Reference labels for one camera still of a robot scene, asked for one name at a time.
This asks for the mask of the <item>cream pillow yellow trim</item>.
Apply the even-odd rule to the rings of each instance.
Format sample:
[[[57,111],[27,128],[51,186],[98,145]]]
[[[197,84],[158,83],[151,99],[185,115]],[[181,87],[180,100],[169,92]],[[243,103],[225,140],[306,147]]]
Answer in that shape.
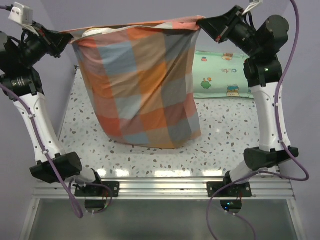
[[[112,25],[102,27],[92,27],[84,31],[79,40],[86,39],[89,37],[106,36],[108,39],[115,39],[117,41],[127,40],[128,34],[127,29],[133,27],[140,27],[142,24],[129,24],[129,25]]]

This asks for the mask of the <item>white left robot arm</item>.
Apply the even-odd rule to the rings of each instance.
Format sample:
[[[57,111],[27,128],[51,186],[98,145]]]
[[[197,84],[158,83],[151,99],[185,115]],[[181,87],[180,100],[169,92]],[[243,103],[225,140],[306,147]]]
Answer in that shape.
[[[69,33],[46,29],[37,22],[23,30],[17,40],[0,33],[0,86],[13,101],[27,127],[34,149],[36,165],[31,175],[52,184],[75,180],[86,185],[92,196],[103,193],[104,184],[94,169],[84,169],[75,152],[66,153],[54,131],[46,108],[46,97],[34,65],[45,55],[59,58],[73,38]]]

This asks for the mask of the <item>orange grey plaid pillowcase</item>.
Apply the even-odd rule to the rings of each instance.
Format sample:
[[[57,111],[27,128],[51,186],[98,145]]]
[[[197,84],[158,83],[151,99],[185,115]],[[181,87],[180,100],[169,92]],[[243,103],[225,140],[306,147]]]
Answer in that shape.
[[[105,134],[122,144],[176,149],[201,135],[193,62],[200,16],[136,22],[127,40],[79,38],[70,29],[94,113]]]

